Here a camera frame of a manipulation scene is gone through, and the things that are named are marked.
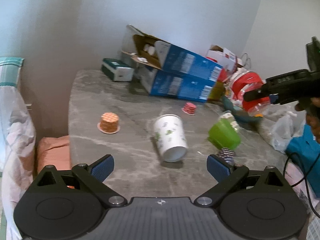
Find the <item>right hand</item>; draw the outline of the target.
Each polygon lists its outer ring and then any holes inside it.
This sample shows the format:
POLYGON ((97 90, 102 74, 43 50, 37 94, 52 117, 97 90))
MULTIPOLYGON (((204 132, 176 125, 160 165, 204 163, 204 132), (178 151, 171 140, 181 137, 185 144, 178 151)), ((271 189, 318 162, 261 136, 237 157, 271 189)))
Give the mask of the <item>right hand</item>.
MULTIPOLYGON (((311 98, 311 102, 313 105, 319 108, 319 98, 311 98)), ((295 105, 295 110, 300 112, 303 111, 304 108, 300 103, 295 105)), ((306 123, 311 127, 311 131, 316 138, 316 141, 320 142, 320 127, 319 127, 319 119, 316 116, 312 116, 306 113, 306 123)))

